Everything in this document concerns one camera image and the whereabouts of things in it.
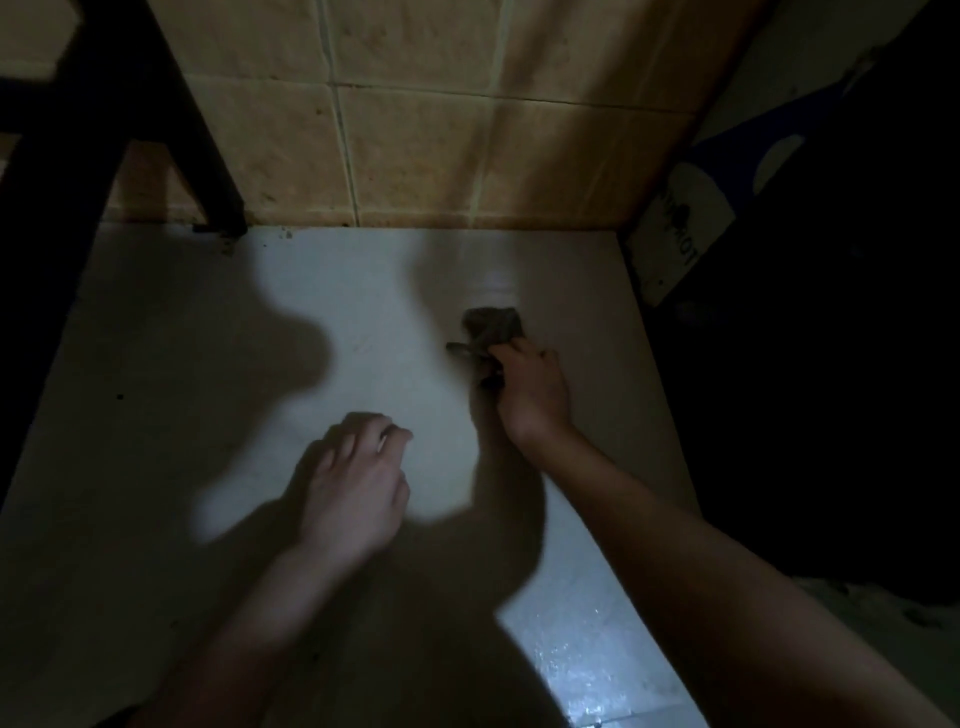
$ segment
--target floor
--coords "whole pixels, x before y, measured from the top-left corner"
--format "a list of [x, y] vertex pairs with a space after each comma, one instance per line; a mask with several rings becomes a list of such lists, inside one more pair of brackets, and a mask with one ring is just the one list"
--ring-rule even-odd
[[407, 522], [268, 724], [704, 726], [444, 351], [478, 304], [516, 305], [576, 423], [696, 509], [611, 233], [104, 227], [0, 516], [5, 725], [143, 700], [289, 534], [310, 444], [382, 411], [416, 433]]

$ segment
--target black metal frame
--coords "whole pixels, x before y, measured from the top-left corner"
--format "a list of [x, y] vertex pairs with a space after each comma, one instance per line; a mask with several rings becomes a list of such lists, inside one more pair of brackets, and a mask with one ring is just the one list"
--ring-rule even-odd
[[78, 0], [84, 22], [49, 84], [0, 80], [4, 418], [0, 503], [36, 413], [131, 139], [167, 145], [207, 218], [247, 231], [244, 203], [146, 0]]

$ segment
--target wrist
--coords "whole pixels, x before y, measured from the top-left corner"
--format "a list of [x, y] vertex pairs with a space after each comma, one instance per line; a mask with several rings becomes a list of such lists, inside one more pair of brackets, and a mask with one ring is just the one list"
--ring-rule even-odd
[[557, 422], [531, 432], [517, 446], [527, 460], [549, 473], [565, 452], [583, 441], [583, 435], [571, 422]]
[[348, 572], [315, 550], [294, 546], [279, 554], [240, 607], [230, 633], [249, 645], [295, 641]]

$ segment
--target tile wall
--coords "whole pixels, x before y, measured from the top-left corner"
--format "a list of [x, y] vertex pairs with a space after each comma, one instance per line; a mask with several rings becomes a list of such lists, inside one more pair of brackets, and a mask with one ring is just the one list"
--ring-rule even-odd
[[[151, 5], [252, 222], [603, 229], [656, 183], [766, 1]], [[77, 22], [68, 0], [0, 0], [0, 76], [49, 76]], [[108, 217], [200, 212], [138, 142]]]

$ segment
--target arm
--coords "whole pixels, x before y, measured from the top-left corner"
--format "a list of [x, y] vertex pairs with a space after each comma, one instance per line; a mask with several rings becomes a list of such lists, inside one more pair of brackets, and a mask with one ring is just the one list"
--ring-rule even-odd
[[410, 496], [400, 461], [411, 437], [388, 418], [375, 417], [324, 454], [297, 544], [167, 678], [131, 728], [259, 724], [298, 638], [337, 587], [399, 529]]
[[554, 352], [524, 339], [490, 351], [508, 435], [577, 509], [711, 724], [951, 725], [793, 582], [577, 432]]

